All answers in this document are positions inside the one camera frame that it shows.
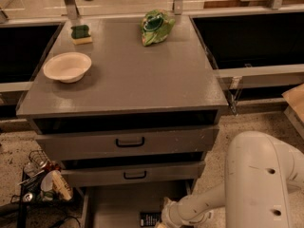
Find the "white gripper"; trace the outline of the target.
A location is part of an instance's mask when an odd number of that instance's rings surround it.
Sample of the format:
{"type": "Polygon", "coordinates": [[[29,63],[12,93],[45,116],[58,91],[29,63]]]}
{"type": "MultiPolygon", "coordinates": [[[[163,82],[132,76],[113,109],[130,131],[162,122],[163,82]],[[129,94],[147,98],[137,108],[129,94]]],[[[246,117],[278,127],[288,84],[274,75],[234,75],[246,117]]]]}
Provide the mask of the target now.
{"type": "Polygon", "coordinates": [[[198,225],[209,222],[213,216],[214,212],[208,211],[190,220],[184,220],[179,214],[178,203],[168,197],[164,197],[161,222],[157,222],[155,228],[197,228],[198,225]]]}

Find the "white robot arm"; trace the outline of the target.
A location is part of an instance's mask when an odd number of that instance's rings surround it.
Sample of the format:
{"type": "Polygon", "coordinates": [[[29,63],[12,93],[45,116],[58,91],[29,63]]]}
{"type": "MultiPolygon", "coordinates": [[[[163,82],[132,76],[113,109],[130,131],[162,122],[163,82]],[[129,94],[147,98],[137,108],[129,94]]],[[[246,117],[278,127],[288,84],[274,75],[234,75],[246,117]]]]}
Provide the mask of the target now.
{"type": "Polygon", "coordinates": [[[303,187],[300,150],[262,132],[242,132],[228,147],[224,182],[178,201],[165,199],[155,228],[203,223],[220,207],[226,228],[293,228],[289,194],[303,187]]]}

